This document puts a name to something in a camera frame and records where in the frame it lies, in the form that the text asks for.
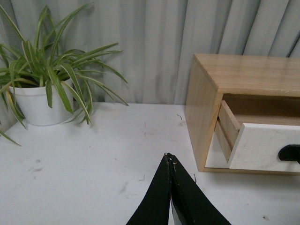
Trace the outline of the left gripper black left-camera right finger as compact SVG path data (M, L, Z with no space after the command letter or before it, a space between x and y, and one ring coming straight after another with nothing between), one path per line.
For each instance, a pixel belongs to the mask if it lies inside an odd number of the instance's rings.
M229 225L175 155L169 154L171 206L176 225Z

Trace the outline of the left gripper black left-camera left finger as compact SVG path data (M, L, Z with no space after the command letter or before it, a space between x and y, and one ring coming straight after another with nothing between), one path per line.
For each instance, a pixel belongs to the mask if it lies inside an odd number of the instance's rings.
M167 225L170 211L170 162L164 155L140 205L128 225Z

